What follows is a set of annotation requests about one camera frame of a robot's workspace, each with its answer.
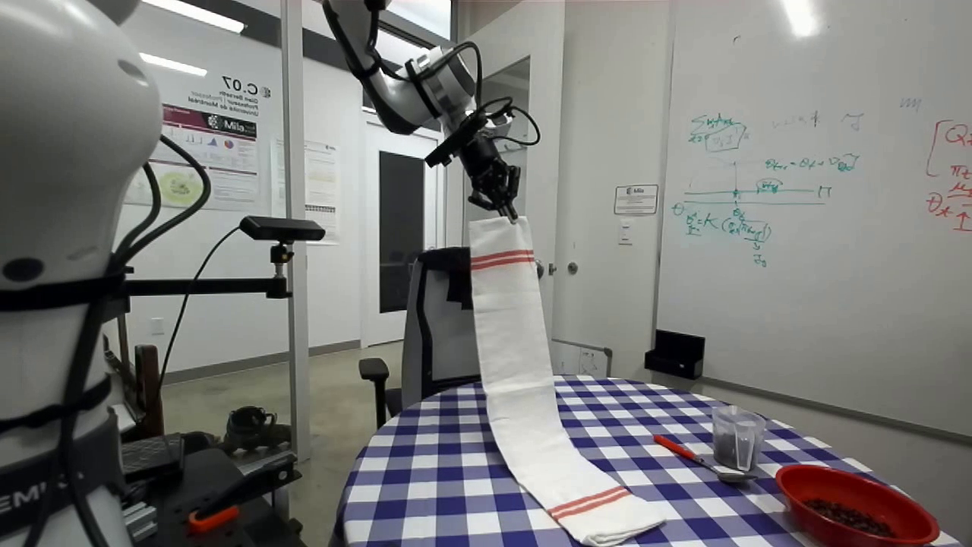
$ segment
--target red stripe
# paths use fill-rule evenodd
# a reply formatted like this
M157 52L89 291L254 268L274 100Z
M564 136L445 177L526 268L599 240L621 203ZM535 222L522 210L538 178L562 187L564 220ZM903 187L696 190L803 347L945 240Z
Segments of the red stripe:
M522 256L522 259L480 262L480 265L470 265L470 271L485 271L485 268L500 268L500 265L518 265L518 262L535 262L535 259L530 259L530 256Z
M493 252L493 256L474 256L470 265L498 262L498 259L509 259L509 256L535 256L535 252L530 248L508 248L508 252Z
M612 503L618 498L624 498L629 488L624 487L617 487L617 488L604 488L604 492L595 492L595 496L587 496L587 498L573 498L567 503L560 503L550 512L553 521L564 521L570 515L587 515L587 512L595 512L595 508L604 508L604 503Z

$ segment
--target camera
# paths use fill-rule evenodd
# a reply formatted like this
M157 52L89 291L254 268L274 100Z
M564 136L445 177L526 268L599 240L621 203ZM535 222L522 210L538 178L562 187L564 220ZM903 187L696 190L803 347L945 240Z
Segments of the camera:
M326 240L326 228L308 220L247 217L240 222L240 232L250 235L252 240L280 240L280 243Z

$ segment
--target blue checkered tablecloth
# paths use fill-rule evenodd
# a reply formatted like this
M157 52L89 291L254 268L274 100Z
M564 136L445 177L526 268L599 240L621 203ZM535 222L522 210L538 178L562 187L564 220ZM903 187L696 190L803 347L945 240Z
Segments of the blue checkered tablecloth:
M771 421L759 461L765 478L731 488L707 467L679 461L650 440L670 434L696 453L707 453L711 397L595 376L556 381L556 395L562 426L578 451L666 518L666 527L632 538L632 543L805 543L785 522L771 473L785 461L866 471L827 444ZM344 492L344 533L349 543L573 543L509 478L493 444L480 387L440 392L367 440Z

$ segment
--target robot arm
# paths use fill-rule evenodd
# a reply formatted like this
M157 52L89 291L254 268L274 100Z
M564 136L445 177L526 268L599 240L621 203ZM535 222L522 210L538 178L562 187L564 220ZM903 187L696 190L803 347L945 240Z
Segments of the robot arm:
M445 139L426 163L448 163L459 155L474 186L470 203L515 220L518 168L508 163L494 146L508 136L515 105L509 100L480 104L483 83L459 62L463 49L475 45L434 49L394 69L376 52L380 11L388 0L322 0L322 7L382 124L394 135L413 135L420 124L437 122Z

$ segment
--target whiteboard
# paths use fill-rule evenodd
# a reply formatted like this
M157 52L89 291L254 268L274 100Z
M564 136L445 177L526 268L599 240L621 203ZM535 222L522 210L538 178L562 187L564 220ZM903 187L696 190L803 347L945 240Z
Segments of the whiteboard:
M972 434L968 28L968 0L675 3L660 329L705 376Z

